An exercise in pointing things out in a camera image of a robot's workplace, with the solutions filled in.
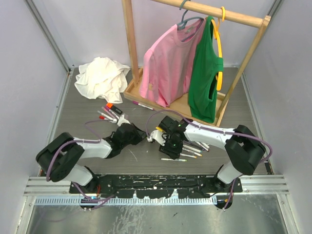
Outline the teal cap marker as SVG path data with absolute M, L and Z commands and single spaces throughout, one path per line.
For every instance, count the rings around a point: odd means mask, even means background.
M 188 146 L 188 145 L 183 145 L 184 148 L 189 149 L 193 152 L 197 152 L 197 153 L 202 153 L 202 151 L 200 149 L 194 148 L 192 146 Z

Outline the green cap marker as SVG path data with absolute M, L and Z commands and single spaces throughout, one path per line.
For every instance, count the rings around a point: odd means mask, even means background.
M 176 162 L 187 162 L 186 159 L 180 159 L 180 158 L 177 158 L 177 159 L 161 158 L 160 160 L 163 160 L 163 161 L 176 161 Z

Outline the yellow cap marker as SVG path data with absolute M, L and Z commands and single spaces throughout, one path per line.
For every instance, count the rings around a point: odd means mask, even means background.
M 187 152 L 189 152 L 189 153 L 192 153 L 192 154 L 194 154 L 194 155 L 196 155 L 196 156 L 202 157 L 202 154 L 201 154 L 201 153 L 195 152 L 195 151 L 193 151 L 193 150 L 190 150 L 190 149 L 187 149 L 187 148 L 182 148 L 182 150 L 187 151 Z

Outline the magenta cap marker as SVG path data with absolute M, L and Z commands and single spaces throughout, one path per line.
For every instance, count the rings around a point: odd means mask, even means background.
M 137 102 L 137 101 L 132 101 L 132 103 L 133 104 L 135 104 L 135 105 L 138 105 L 138 106 L 141 106 L 141 107 L 143 107 L 143 108 L 146 108 L 146 109 L 149 109 L 149 110 L 152 110 L 152 111 L 154 111 L 155 109 L 154 108 L 152 108 L 152 107 L 149 107 L 149 106 L 146 106 L 146 105 L 144 105 L 144 104 L 142 104 L 142 103 L 139 103 L 139 102 Z

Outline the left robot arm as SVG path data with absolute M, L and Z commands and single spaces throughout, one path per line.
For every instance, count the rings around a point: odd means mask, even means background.
M 93 193 L 99 181 L 87 166 L 78 165 L 80 159 L 116 157 L 128 145 L 137 145 L 146 133 L 132 123 L 123 123 L 108 137 L 86 140 L 64 132 L 42 149 L 36 161 L 46 173 L 48 181 L 61 180 L 78 184 L 86 193 Z

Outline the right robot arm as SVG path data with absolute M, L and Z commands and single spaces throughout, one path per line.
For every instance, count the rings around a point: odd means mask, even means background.
M 158 126 L 162 130 L 159 150 L 172 159 L 179 158 L 185 141 L 198 141 L 226 151 L 229 162 L 214 175 L 213 186 L 219 192 L 225 192 L 239 176 L 253 175 L 266 152 L 263 143 L 244 125 L 224 129 L 165 117 Z

